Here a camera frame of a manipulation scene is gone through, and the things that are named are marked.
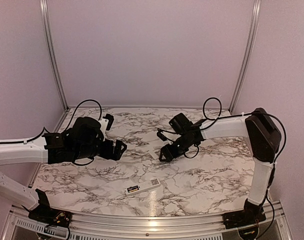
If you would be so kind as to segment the white battery cover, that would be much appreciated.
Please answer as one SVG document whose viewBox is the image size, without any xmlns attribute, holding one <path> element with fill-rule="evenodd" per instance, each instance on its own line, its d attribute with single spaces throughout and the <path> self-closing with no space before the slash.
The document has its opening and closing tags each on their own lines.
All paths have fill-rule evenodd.
<svg viewBox="0 0 304 240">
<path fill-rule="evenodd" d="M 149 150 L 148 153 L 151 155 L 151 157 L 154 160 L 157 160 L 159 158 L 158 155 L 154 151 L 152 151 L 152 150 Z"/>
</svg>

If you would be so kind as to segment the white remote control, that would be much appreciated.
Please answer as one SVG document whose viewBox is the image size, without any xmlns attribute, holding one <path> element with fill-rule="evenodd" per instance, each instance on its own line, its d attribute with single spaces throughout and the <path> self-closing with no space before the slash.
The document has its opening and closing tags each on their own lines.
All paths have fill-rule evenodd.
<svg viewBox="0 0 304 240">
<path fill-rule="evenodd" d="M 139 190 L 128 193 L 127 188 L 131 187 L 131 186 L 128 186 L 124 189 L 124 193 L 125 193 L 126 196 L 132 196 L 132 195 L 135 195 L 135 194 L 139 194 L 139 193 L 142 193 L 142 192 L 153 190 L 155 188 L 160 187 L 161 182 L 157 178 L 152 178 L 150 180 L 147 180 L 147 181 L 144 181 L 144 182 L 132 185 L 132 186 L 138 186 Z"/>
</svg>

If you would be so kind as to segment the black battery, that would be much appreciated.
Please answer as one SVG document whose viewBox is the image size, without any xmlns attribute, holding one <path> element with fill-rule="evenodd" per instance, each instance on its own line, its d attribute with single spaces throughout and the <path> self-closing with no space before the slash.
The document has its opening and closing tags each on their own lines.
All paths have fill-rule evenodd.
<svg viewBox="0 0 304 240">
<path fill-rule="evenodd" d="M 137 191 L 139 189 L 139 186 L 138 185 L 135 185 L 135 186 L 130 186 L 127 188 L 127 191 L 128 192 L 133 192 L 133 191 Z"/>
</svg>

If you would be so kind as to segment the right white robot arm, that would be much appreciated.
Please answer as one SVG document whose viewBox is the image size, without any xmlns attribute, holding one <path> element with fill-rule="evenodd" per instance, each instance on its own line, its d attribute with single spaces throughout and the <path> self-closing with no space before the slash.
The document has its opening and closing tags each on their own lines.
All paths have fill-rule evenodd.
<svg viewBox="0 0 304 240">
<path fill-rule="evenodd" d="M 276 169 L 276 160 L 284 150 L 286 130 L 277 117 L 264 108 L 216 119 L 201 119 L 195 123 L 183 113 L 174 116 L 169 125 L 179 137 L 170 140 L 160 149 L 159 160 L 171 162 L 185 155 L 192 146 L 212 139 L 239 138 L 244 141 L 254 161 L 254 174 L 244 209 L 239 219 L 250 224 L 259 216 L 259 209 L 266 200 Z"/>
</svg>

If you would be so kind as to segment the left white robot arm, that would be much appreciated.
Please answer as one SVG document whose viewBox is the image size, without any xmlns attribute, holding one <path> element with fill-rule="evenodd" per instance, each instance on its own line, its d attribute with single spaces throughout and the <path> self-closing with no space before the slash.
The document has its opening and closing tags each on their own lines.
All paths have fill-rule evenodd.
<svg viewBox="0 0 304 240">
<path fill-rule="evenodd" d="M 0 141 L 0 166 L 40 163 L 73 163 L 77 160 L 95 157 L 118 161 L 127 149 L 121 140 L 109 140 L 114 118 L 106 115 L 100 120 L 92 117 L 78 117 L 73 126 L 63 132 L 42 132 L 31 139 Z M 39 189 L 30 189 L 0 171 L 0 196 L 22 205 L 45 223 L 55 219 L 48 197 Z"/>
</svg>

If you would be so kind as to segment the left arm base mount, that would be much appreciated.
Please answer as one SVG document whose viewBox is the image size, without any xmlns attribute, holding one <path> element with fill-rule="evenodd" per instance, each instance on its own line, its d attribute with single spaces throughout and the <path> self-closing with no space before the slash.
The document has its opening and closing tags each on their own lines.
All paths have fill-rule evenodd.
<svg viewBox="0 0 304 240">
<path fill-rule="evenodd" d="M 29 209 L 28 217 L 32 220 L 45 223 L 47 227 L 59 226 L 68 228 L 72 219 L 72 213 L 67 210 L 52 208 L 46 193 L 40 189 L 35 190 L 38 196 L 37 205 Z"/>
</svg>

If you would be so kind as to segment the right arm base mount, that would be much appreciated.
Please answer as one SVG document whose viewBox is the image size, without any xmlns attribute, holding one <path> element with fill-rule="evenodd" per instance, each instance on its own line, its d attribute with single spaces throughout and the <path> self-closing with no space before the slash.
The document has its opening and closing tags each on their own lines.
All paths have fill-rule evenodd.
<svg viewBox="0 0 304 240">
<path fill-rule="evenodd" d="M 266 215 L 264 214 L 263 202 L 256 205 L 246 199 L 243 210 L 224 213 L 222 218 L 225 228 L 233 229 L 263 222 L 266 220 Z"/>
</svg>

